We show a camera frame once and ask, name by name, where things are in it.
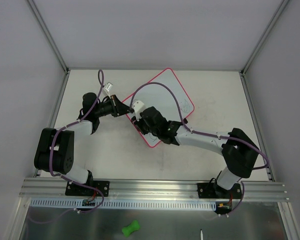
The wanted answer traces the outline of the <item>pink framed whiteboard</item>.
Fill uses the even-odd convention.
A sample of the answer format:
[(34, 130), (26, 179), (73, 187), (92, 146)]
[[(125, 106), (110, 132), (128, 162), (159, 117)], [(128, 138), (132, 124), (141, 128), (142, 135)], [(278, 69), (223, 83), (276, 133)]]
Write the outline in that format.
[(187, 118), (195, 110), (194, 103), (171, 68), (161, 71), (123, 103), (129, 105), (136, 100), (142, 101), (147, 108), (155, 107), (168, 121), (179, 122), (179, 114)]

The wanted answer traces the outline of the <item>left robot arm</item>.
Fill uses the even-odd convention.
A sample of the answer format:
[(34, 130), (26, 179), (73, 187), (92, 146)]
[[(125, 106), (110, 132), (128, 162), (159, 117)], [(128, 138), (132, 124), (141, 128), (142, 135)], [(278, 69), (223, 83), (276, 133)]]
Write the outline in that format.
[(58, 129), (46, 127), (42, 130), (34, 167), (50, 173), (53, 177), (77, 183), (77, 189), (83, 195), (91, 194), (95, 188), (93, 175), (91, 171), (75, 164), (75, 142), (94, 134), (101, 117), (119, 117), (133, 112), (115, 94), (106, 96), (103, 100), (99, 100), (93, 92), (84, 94), (82, 108), (75, 122)]

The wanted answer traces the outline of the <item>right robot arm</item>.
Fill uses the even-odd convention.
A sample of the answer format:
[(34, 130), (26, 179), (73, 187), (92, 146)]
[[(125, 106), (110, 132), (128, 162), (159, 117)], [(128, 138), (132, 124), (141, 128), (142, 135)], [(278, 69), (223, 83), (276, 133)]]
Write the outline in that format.
[(221, 155), (225, 168), (220, 172), (210, 188), (218, 198), (228, 198), (232, 187), (241, 179), (248, 179), (258, 156), (264, 153), (239, 128), (233, 128), (226, 135), (193, 130), (181, 121), (166, 120), (155, 107), (145, 107), (143, 103), (132, 105), (132, 124), (143, 135), (152, 134), (167, 145), (192, 146)]

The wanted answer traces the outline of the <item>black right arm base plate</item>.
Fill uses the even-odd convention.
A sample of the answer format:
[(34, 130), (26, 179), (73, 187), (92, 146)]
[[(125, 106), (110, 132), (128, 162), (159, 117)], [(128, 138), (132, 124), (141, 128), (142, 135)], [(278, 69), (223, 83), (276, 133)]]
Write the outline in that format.
[(230, 190), (218, 186), (214, 182), (197, 183), (197, 194), (200, 199), (240, 199), (242, 188), (239, 183), (235, 183)]

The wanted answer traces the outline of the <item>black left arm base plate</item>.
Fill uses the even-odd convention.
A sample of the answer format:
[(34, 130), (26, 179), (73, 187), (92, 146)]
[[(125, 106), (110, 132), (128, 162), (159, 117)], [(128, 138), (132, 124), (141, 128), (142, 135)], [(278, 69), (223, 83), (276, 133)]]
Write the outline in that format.
[(104, 197), (109, 196), (110, 182), (105, 180), (93, 180), (91, 187), (83, 187), (78, 184), (69, 182), (65, 188), (65, 195), (72, 197), (92, 197), (98, 189)]

